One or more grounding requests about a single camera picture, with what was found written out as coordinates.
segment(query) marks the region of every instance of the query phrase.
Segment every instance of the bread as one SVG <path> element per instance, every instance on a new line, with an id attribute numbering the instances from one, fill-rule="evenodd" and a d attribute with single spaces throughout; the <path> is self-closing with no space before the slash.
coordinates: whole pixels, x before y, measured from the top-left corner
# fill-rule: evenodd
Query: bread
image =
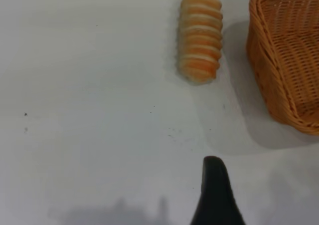
<path id="1" fill-rule="evenodd" d="M 196 83 L 216 78 L 221 57 L 223 15 L 219 0 L 182 0 L 179 20 L 179 70 Z"/>

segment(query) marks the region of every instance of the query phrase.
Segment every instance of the wicker basket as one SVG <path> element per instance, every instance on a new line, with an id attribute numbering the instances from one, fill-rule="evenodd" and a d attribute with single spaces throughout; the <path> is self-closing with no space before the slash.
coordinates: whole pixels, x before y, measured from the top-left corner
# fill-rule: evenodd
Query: wicker basket
<path id="1" fill-rule="evenodd" d="M 247 53 L 269 113 L 319 135 L 319 0 L 250 0 Z"/>

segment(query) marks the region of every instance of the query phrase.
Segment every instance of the black object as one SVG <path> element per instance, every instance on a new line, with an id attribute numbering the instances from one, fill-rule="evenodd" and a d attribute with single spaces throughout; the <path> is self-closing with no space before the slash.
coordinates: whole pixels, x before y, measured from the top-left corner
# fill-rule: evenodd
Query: black object
<path id="1" fill-rule="evenodd" d="M 201 196 L 191 225 L 245 225 L 218 157 L 204 158 Z"/>

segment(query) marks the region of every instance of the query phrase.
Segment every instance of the bread roll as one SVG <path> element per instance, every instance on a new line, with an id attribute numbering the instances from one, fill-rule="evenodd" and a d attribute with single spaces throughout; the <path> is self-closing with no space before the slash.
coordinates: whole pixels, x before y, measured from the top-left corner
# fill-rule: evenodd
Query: bread roll
<path id="1" fill-rule="evenodd" d="M 179 69 L 196 83 L 216 78 L 221 57 L 223 15 L 219 0 L 182 0 L 179 20 Z"/>

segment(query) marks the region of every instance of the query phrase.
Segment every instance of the white surface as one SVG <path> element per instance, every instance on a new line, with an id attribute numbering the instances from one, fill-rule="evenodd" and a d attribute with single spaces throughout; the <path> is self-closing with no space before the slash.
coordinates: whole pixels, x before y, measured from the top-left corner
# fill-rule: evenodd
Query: white surface
<path id="1" fill-rule="evenodd" d="M 191 86 L 180 0 L 0 0 L 0 224 L 189 224 L 208 155 L 247 225 L 316 224 L 319 138 L 267 114 L 248 1 L 222 0 L 218 79 Z"/>

